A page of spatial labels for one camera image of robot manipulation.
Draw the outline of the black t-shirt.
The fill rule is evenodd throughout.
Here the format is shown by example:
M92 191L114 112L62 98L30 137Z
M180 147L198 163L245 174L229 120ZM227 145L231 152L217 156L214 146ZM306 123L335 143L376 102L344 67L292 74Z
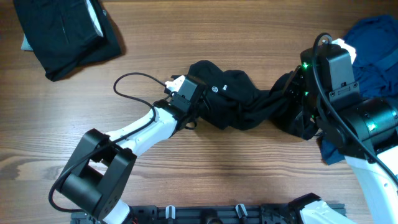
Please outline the black t-shirt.
M301 138L303 124L286 117L292 99L282 92L291 74L282 75L270 90L260 90L242 70L222 71L208 60L194 63L188 75L206 84L195 118L202 118L219 129L232 127L241 131L270 120L286 133Z

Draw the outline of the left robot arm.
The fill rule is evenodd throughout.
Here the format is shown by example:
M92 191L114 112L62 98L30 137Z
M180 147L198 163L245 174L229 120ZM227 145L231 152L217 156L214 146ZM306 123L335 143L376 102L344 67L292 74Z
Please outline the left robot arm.
M132 124L106 134L87 131L49 192L58 191L99 223L134 223L134 215L121 196L136 159L152 146L186 128L196 115L206 85L190 75L165 83L169 94L149 105L149 112Z

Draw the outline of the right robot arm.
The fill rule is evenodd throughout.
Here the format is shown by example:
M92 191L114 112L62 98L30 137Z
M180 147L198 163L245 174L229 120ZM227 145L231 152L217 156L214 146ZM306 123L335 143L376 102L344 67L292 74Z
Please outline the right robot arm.
M275 123L301 138L322 131L353 170L374 222L397 223L397 100L361 97L348 47L315 44L300 59Z

